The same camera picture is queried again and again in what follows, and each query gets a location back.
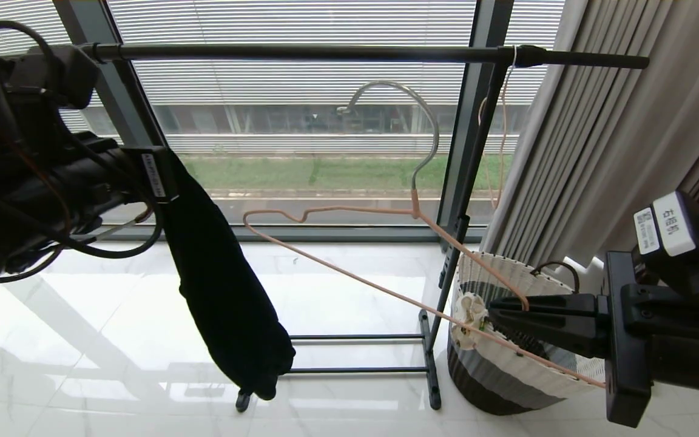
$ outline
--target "metal hanger hook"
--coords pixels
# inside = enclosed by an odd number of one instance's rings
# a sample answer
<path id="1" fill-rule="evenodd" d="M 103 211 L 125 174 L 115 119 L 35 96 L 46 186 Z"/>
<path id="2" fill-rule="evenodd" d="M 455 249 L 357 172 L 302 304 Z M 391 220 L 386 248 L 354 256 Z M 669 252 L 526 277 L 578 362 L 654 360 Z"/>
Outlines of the metal hanger hook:
<path id="1" fill-rule="evenodd" d="M 436 117 L 433 116 L 433 111 L 430 110 L 430 106 L 428 106 L 428 103 L 425 102 L 425 99 L 422 99 L 422 97 L 414 89 L 411 89 L 410 87 L 403 85 L 402 83 L 397 83 L 391 80 L 372 80 L 371 82 L 366 83 L 365 85 L 358 88 L 357 91 L 355 91 L 355 94 L 353 94 L 352 99 L 349 99 L 349 103 L 347 103 L 347 106 L 336 108 L 336 112 L 352 112 L 352 109 L 355 107 L 357 100 L 360 99 L 361 94 L 366 92 L 368 89 L 377 86 L 390 86 L 391 88 L 399 89 L 400 91 L 403 91 L 406 94 L 408 94 L 409 97 L 412 97 L 414 101 L 417 102 L 417 106 L 419 106 L 419 108 L 422 109 L 422 111 L 425 113 L 425 116 L 428 117 L 428 120 L 430 120 L 430 124 L 433 125 L 433 145 L 430 146 L 430 152 L 428 153 L 427 157 L 425 157 L 425 159 L 422 160 L 422 162 L 415 167 L 414 172 L 411 174 L 411 190 L 416 191 L 418 172 L 421 171 L 422 167 L 428 165 L 428 163 L 433 159 L 433 157 L 436 156 L 436 152 L 438 152 L 439 150 L 439 124 L 438 121 L 436 121 Z"/>

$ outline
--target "grass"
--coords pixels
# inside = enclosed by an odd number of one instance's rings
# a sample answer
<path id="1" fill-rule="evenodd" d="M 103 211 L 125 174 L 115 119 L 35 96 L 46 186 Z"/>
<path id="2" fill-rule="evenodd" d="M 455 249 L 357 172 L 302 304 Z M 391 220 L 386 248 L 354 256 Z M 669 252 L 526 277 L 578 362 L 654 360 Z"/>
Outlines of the grass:
<path id="1" fill-rule="evenodd" d="M 411 172 L 421 158 L 229 158 L 183 155 L 188 171 L 208 189 L 407 190 Z M 512 155 L 504 155 L 508 174 Z M 474 188 L 487 189 L 485 168 L 497 187 L 500 155 L 488 155 L 479 165 Z M 436 157 L 418 174 L 419 190 L 441 190 L 447 157 Z"/>

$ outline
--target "clothes hanger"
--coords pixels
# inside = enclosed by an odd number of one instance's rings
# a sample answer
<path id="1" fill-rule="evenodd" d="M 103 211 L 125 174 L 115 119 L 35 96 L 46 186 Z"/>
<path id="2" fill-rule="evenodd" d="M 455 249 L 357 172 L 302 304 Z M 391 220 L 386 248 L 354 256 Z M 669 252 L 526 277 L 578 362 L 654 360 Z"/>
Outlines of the clothes hanger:
<path id="1" fill-rule="evenodd" d="M 352 99 L 350 99 L 349 103 L 347 104 L 346 107 L 340 107 L 337 110 L 339 113 L 349 113 L 352 111 L 352 108 L 355 106 L 357 103 L 357 100 L 360 99 L 361 94 L 366 92 L 368 89 L 377 87 L 377 86 L 390 86 L 392 88 L 399 89 L 400 91 L 405 92 L 408 94 L 408 96 L 412 97 L 415 102 L 419 105 L 419 107 L 422 109 L 422 111 L 425 112 L 425 116 L 428 117 L 428 120 L 430 120 L 430 123 L 433 125 L 433 145 L 430 147 L 430 152 L 428 153 L 427 157 L 424 158 L 424 160 L 419 163 L 416 168 L 414 169 L 413 174 L 411 175 L 411 209 L 396 209 L 396 208 L 363 208 L 363 207 L 354 207 L 354 206 L 346 206 L 346 205 L 335 205 L 335 206 L 324 206 L 324 207 L 318 207 L 318 208 L 308 208 L 303 211 L 303 215 L 300 218 L 296 218 L 291 214 L 288 214 L 286 211 L 283 211 L 281 209 L 255 209 L 255 210 L 250 210 L 246 211 L 244 215 L 242 216 L 241 220 L 244 222 L 245 227 L 250 230 L 250 232 L 254 233 L 255 235 L 260 236 L 261 238 L 264 238 L 264 240 L 270 241 L 271 243 L 277 244 L 279 246 L 282 246 L 286 249 L 289 249 L 290 251 L 296 252 L 296 254 L 300 254 L 303 257 L 307 257 L 310 260 L 313 260 L 316 263 L 321 263 L 321 265 L 327 266 L 327 268 L 333 269 L 334 271 L 338 271 L 341 274 L 344 274 L 345 276 L 352 277 L 352 279 L 358 280 L 359 282 L 362 282 L 363 284 L 366 284 L 370 287 L 376 288 L 379 291 L 382 291 L 383 293 L 387 293 L 388 295 L 391 295 L 393 297 L 396 297 L 397 299 L 400 299 L 404 302 L 408 302 L 412 305 L 415 305 L 416 307 L 419 307 L 422 310 L 427 311 L 428 313 L 432 313 L 433 315 L 437 317 L 441 317 L 442 319 L 449 320 L 453 324 L 457 324 L 458 326 L 462 327 L 463 329 L 470 330 L 471 332 L 474 332 L 478 335 L 480 335 L 483 338 L 486 338 L 488 340 L 494 341 L 497 344 L 501 346 L 505 346 L 506 348 L 510 348 L 513 351 L 515 351 L 517 354 L 525 355 L 527 357 L 530 357 L 533 360 L 536 360 L 537 362 L 540 362 L 541 364 L 549 367 L 549 368 L 554 368 L 554 370 L 558 370 L 561 373 L 565 373 L 566 375 L 572 376 L 574 378 L 580 379 L 584 382 L 587 382 L 588 384 L 591 385 L 596 385 L 596 387 L 600 388 L 605 388 L 606 385 L 603 384 L 600 381 L 594 380 L 592 378 L 589 378 L 587 376 L 583 376 L 576 371 L 569 370 L 569 368 L 565 368 L 561 365 L 555 364 L 554 362 L 550 362 L 547 359 L 543 359 L 543 357 L 539 357 L 536 354 L 530 353 L 528 351 L 525 351 L 524 349 L 520 348 L 519 346 L 515 345 L 514 343 L 511 343 L 510 341 L 503 340 L 502 338 L 496 337 L 494 335 L 488 334 L 486 332 L 483 332 L 480 329 L 477 329 L 476 327 L 473 327 L 469 324 L 463 323 L 458 319 L 455 319 L 452 316 L 448 316 L 445 313 L 442 313 L 439 310 L 436 310 L 434 308 L 428 307 L 428 305 L 425 305 L 422 302 L 416 301 L 415 299 L 412 299 L 408 296 L 403 296 L 400 295 L 399 293 L 396 293 L 395 291 L 388 290 L 388 288 L 382 287 L 381 285 L 377 285 L 374 282 L 371 282 L 370 280 L 363 279 L 363 277 L 357 276 L 357 274 L 353 274 L 347 270 L 344 270 L 342 268 L 339 268 L 339 266 L 335 266 L 332 263 L 329 263 L 328 261 L 321 260 L 320 258 L 308 254 L 307 252 L 302 251 L 301 249 L 298 249 L 297 247 L 291 246 L 287 243 L 284 243 L 283 241 L 277 240 L 276 238 L 266 235 L 263 232 L 258 231 L 252 225 L 249 224 L 249 217 L 251 215 L 258 215 L 258 214 L 280 214 L 288 218 L 292 222 L 297 222 L 297 223 L 303 223 L 306 222 L 308 216 L 313 213 L 313 212 L 325 212 L 325 211 L 355 211 L 355 212 L 368 212 L 372 214 L 397 214 L 397 215 L 410 215 L 414 219 L 419 219 L 425 222 L 425 224 L 430 227 L 435 233 L 437 233 L 439 236 L 444 238 L 444 240 L 447 241 L 451 246 L 454 246 L 458 251 L 462 252 L 466 257 L 471 258 L 475 263 L 478 265 L 482 266 L 485 268 L 486 271 L 488 271 L 492 276 L 496 277 L 497 280 L 499 280 L 505 287 L 507 287 L 509 290 L 511 290 L 514 295 L 516 295 L 517 298 L 519 298 L 519 301 L 522 303 L 522 310 L 527 311 L 530 309 L 530 304 L 527 302 L 527 297 L 525 297 L 524 294 L 521 293 L 519 288 L 513 286 L 508 282 L 508 279 L 506 279 L 499 271 L 496 269 L 492 268 L 491 266 L 488 265 L 488 263 L 485 263 L 481 258 L 477 257 L 477 255 L 474 254 L 474 252 L 471 252 L 468 248 L 466 248 L 464 245 L 460 244 L 455 238 L 452 238 L 452 235 L 449 235 L 445 230 L 441 228 L 441 226 L 438 226 L 438 224 L 435 224 L 427 215 L 424 215 L 422 211 L 420 210 L 419 207 L 419 197 L 417 194 L 417 185 L 416 185 L 416 179 L 417 179 L 417 174 L 424 167 L 427 165 L 430 160 L 435 157 L 436 152 L 438 151 L 439 147 L 439 127 L 438 127 L 438 122 L 436 121 L 436 117 L 433 115 L 433 111 L 430 110 L 430 107 L 428 106 L 428 103 L 425 102 L 422 97 L 419 96 L 417 92 L 415 92 L 413 89 L 411 89 L 408 86 L 402 85 L 397 82 L 393 81 L 388 81 L 388 80 L 375 80 L 369 83 L 366 83 L 365 85 L 361 86 L 358 88 L 358 91 L 355 91 L 355 94 L 352 96 Z"/>

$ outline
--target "gray curtain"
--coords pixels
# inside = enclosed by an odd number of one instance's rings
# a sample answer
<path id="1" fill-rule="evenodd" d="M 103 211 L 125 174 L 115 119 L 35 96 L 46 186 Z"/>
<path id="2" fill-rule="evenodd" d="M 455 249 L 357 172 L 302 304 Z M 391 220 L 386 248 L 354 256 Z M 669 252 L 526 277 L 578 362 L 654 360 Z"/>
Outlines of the gray curtain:
<path id="1" fill-rule="evenodd" d="M 599 266 L 635 245 L 633 212 L 699 193 L 699 1 L 568 0 L 556 47 L 651 64 L 549 68 L 483 249 Z"/>

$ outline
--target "clothing rack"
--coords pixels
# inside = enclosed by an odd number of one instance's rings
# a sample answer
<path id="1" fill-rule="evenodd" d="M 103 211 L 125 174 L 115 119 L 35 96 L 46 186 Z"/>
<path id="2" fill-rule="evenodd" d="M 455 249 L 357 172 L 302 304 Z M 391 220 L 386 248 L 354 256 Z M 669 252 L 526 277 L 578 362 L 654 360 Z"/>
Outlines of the clothing rack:
<path id="1" fill-rule="evenodd" d="M 649 59 L 639 56 L 602 55 L 602 53 L 553 52 L 544 48 L 522 45 L 517 47 L 365 47 L 329 46 L 316 44 L 86 44 L 83 52 L 101 64 L 106 61 L 134 61 L 161 59 L 257 59 L 290 61 L 390 61 L 390 62 L 454 62 L 493 64 L 485 108 L 480 114 L 481 122 L 474 143 L 471 146 L 469 183 L 460 186 L 457 197 L 458 219 L 451 227 L 454 238 L 463 243 L 468 230 L 468 202 L 471 199 L 473 182 L 482 158 L 485 142 L 489 134 L 491 120 L 496 110 L 505 75 L 512 66 L 541 66 L 541 64 L 561 64 L 562 66 L 622 67 L 622 69 L 643 69 Z M 457 270 L 460 251 L 454 247 L 444 260 L 444 270 L 439 277 L 441 295 L 437 309 L 444 312 L 447 296 Z M 441 408 L 441 391 L 433 346 L 436 342 L 441 318 L 436 317 L 430 325 L 427 312 L 418 314 L 419 334 L 342 334 L 342 335 L 292 335 L 293 341 L 358 341 L 422 344 L 424 365 L 403 367 L 336 367 L 336 368 L 293 368 L 289 373 L 425 373 L 427 377 L 430 407 Z M 240 393 L 236 408 L 243 412 L 249 406 L 250 396 Z"/>

